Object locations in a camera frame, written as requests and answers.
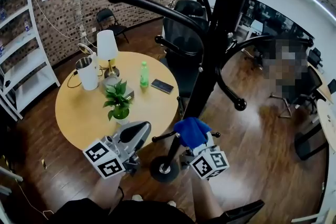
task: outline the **smartphone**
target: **smartphone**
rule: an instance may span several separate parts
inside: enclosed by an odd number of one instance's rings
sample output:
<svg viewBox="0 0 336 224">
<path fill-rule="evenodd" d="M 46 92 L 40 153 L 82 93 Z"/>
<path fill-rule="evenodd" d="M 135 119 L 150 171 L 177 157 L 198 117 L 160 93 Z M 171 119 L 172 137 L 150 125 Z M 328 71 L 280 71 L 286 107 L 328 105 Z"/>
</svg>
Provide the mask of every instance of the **smartphone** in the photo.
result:
<svg viewBox="0 0 336 224">
<path fill-rule="evenodd" d="M 158 80 L 158 79 L 155 79 L 152 82 L 151 86 L 153 86 L 154 88 L 157 88 L 157 89 L 159 89 L 159 90 L 161 90 L 165 93 L 168 93 L 168 94 L 171 93 L 172 90 L 174 89 L 173 86 L 171 86 L 167 83 L 164 83 L 164 82 L 162 82 L 161 80 Z"/>
</svg>

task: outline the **green plastic bottle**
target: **green plastic bottle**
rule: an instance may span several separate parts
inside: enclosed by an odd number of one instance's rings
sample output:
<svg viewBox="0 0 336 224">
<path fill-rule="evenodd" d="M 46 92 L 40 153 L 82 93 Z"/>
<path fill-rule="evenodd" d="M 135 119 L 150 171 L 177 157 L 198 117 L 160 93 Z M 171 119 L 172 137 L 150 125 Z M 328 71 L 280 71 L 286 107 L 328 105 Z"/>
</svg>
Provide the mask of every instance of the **green plastic bottle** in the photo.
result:
<svg viewBox="0 0 336 224">
<path fill-rule="evenodd" d="M 149 85 L 149 71 L 147 62 L 143 61 L 141 63 L 141 72 L 140 72 L 140 86 L 141 87 L 148 87 Z"/>
</svg>

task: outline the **white shelving unit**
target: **white shelving unit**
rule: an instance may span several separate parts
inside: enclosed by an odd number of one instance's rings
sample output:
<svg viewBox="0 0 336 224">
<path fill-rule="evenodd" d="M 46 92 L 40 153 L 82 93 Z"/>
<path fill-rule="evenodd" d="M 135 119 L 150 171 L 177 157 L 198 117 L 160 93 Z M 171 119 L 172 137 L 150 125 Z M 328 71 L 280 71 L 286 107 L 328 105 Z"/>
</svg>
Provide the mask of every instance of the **white shelving unit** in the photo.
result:
<svg viewBox="0 0 336 224">
<path fill-rule="evenodd" d="M 19 8 L 16 12 L 10 14 L 4 21 L 0 22 L 0 29 L 8 24 L 11 20 L 22 14 L 23 12 L 29 12 L 30 21 L 32 24 L 31 29 L 24 31 L 11 42 L 9 42 L 0 57 L 0 65 L 8 59 L 10 55 L 15 53 L 19 48 L 27 44 L 32 39 L 36 38 L 38 48 L 30 52 L 26 57 L 9 69 L 6 73 L 3 72 L 0 67 L 0 73 L 4 80 L 0 81 L 0 96 L 5 101 L 0 99 L 0 105 L 7 111 L 7 113 L 17 121 L 17 117 L 22 119 L 21 111 L 29 105 L 32 100 L 38 97 L 43 91 L 56 83 L 60 86 L 55 73 L 49 63 L 47 55 L 42 46 L 42 42 L 36 27 L 32 0 L 27 0 L 27 5 Z M 26 80 L 20 87 L 13 90 L 14 86 L 22 81 L 30 72 L 38 68 L 40 65 L 45 66 Z M 15 93 L 15 100 L 9 95 Z"/>
</svg>

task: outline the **green plant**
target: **green plant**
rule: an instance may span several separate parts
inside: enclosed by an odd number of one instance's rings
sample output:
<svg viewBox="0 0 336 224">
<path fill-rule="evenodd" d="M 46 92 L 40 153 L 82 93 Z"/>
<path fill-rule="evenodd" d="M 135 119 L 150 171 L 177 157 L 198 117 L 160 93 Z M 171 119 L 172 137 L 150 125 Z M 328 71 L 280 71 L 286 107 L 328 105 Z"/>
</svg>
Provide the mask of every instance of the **green plant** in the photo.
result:
<svg viewBox="0 0 336 224">
<path fill-rule="evenodd" d="M 106 106 L 112 107 L 108 113 L 108 118 L 111 120 L 114 116 L 118 120 L 125 119 L 130 114 L 130 100 L 127 100 L 123 95 L 126 92 L 127 81 L 124 83 L 121 80 L 115 85 L 108 85 L 105 91 L 107 101 L 104 103 L 103 108 Z"/>
</svg>

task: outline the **blue cloth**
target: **blue cloth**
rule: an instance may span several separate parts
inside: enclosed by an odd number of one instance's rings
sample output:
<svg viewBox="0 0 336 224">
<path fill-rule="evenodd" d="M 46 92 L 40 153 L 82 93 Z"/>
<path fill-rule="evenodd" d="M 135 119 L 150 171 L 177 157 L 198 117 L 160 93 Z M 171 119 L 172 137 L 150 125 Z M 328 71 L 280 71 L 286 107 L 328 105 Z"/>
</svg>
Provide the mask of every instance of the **blue cloth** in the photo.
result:
<svg viewBox="0 0 336 224">
<path fill-rule="evenodd" d="M 198 118 L 187 118 L 174 125 L 174 131 L 181 135 L 180 144 L 194 149 L 207 142 L 206 133 L 211 128 Z"/>
</svg>

